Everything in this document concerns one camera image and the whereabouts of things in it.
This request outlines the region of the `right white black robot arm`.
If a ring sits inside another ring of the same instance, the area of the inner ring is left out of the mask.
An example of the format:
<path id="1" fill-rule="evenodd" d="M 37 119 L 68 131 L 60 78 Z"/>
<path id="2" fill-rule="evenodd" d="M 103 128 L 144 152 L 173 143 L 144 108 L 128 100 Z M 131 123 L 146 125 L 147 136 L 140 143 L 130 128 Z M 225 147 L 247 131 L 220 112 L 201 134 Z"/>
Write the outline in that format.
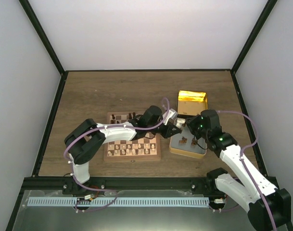
<path id="1" fill-rule="evenodd" d="M 291 221 L 291 195 L 284 188 L 271 183 L 249 161 L 244 147 L 220 125 L 218 111 L 204 110 L 187 118 L 186 126 L 197 139 L 204 139 L 207 148 L 226 163 L 237 176 L 235 180 L 218 168 L 208 173 L 207 190 L 225 193 L 246 213 L 257 231 L 275 231 Z"/>

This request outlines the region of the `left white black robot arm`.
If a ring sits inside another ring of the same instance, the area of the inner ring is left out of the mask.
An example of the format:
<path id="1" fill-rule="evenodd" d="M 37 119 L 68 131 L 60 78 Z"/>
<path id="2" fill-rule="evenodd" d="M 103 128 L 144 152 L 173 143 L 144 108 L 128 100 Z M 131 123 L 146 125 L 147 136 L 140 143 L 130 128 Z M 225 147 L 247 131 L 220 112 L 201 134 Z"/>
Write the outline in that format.
<path id="1" fill-rule="evenodd" d="M 119 124 L 100 124 L 86 119 L 64 140 L 65 154 L 69 154 L 68 159 L 72 163 L 74 189 L 79 194 L 86 194 L 90 190 L 89 161 L 103 144 L 135 141 L 145 137 L 148 132 L 170 138 L 182 132 L 171 122 L 177 115 L 174 109 L 168 108 L 163 114 L 158 106 L 152 105 L 142 115 Z"/>

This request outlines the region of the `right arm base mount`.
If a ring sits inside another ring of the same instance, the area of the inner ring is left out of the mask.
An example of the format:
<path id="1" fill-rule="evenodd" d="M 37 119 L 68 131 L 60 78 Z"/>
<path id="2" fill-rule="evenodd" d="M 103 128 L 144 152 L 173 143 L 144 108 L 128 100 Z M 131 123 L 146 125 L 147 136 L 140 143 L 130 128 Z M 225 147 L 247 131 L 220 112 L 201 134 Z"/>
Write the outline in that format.
<path id="1" fill-rule="evenodd" d="M 215 180 L 207 177 L 192 178 L 190 186 L 193 194 L 202 194 L 204 196 L 223 194 L 216 186 Z"/>

